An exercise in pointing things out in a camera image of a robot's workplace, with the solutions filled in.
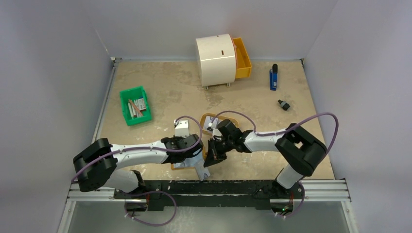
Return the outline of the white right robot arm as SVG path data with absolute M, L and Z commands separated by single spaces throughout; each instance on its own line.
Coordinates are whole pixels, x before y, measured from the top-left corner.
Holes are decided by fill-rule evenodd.
M 232 150 L 239 153 L 279 152 L 288 163 L 273 184 L 273 192 L 280 198 L 291 193 L 292 187 L 303 177 L 310 177 L 327 152 L 324 143 L 296 123 L 280 131 L 243 132 L 231 120 L 225 119 L 215 131 L 217 134 L 208 140 L 204 167 L 224 161 Z

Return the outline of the yellow leather card holder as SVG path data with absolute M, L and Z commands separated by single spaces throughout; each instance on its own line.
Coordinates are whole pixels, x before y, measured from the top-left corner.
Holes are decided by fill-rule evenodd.
M 201 158 L 204 159 L 204 152 L 202 150 L 199 150 L 194 154 L 194 157 L 191 158 L 186 158 L 182 162 L 178 162 L 176 164 L 171 164 L 171 169 L 172 170 L 178 170 L 178 169 L 185 169 L 185 168 L 194 168 L 194 164 Z

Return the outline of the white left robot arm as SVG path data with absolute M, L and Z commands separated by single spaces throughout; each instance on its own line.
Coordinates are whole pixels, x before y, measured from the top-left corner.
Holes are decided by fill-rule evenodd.
M 137 171 L 124 168 L 142 164 L 176 164 L 198 155 L 204 145 L 201 138 L 165 137 L 148 144 L 118 145 L 107 138 L 93 142 L 73 158 L 75 176 L 72 183 L 80 191 L 90 192 L 101 187 L 111 187 L 126 192 L 134 199 L 143 196 L 145 185 Z

